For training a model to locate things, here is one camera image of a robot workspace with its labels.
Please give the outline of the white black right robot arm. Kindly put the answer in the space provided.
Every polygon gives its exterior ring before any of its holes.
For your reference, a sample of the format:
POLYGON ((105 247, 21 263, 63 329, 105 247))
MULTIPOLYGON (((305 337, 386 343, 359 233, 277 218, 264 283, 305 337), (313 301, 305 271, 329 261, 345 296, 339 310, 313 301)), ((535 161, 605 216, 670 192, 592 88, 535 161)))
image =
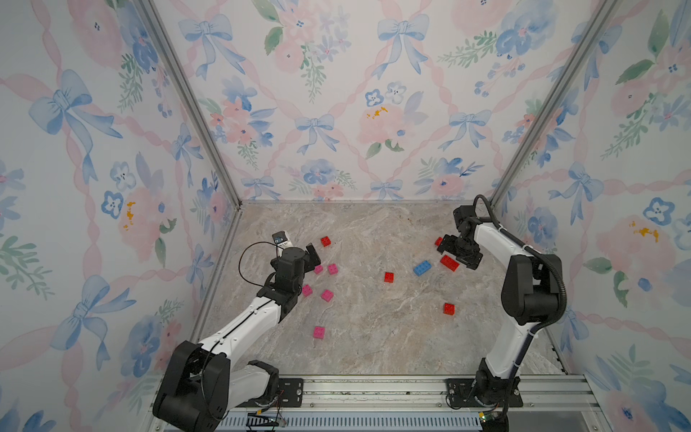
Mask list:
POLYGON ((510 233, 491 210, 486 196, 453 211, 456 235, 437 241, 441 264, 455 271, 476 270, 486 252, 506 273, 500 293, 503 322, 489 354, 480 360, 468 397, 483 407, 509 406, 518 373, 539 331, 560 320, 567 307, 561 259, 544 254, 510 233))

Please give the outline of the red 2x4 lego brick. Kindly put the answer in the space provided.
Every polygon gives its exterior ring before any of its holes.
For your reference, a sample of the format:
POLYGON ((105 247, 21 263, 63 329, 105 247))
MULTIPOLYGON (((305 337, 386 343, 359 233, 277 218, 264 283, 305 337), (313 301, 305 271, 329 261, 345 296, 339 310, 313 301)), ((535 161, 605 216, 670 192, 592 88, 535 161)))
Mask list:
POLYGON ((442 255, 442 257, 440 259, 440 263, 444 267, 451 270, 452 272, 455 272, 458 269, 458 267, 460 266, 459 262, 457 262, 455 259, 453 259, 452 257, 450 257, 448 255, 442 255))

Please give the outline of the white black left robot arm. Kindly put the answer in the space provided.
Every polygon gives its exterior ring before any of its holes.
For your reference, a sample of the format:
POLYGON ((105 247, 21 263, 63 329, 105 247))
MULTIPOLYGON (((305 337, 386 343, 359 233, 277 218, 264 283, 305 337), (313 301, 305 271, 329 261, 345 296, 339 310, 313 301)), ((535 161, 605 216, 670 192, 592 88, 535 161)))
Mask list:
POLYGON ((321 265, 313 245, 277 246, 271 273, 242 313, 199 342, 185 340, 169 361, 153 403, 153 416, 182 431, 214 431, 229 410, 248 404, 270 408, 282 399, 279 370, 262 361, 236 363, 297 305, 304 277, 321 265))

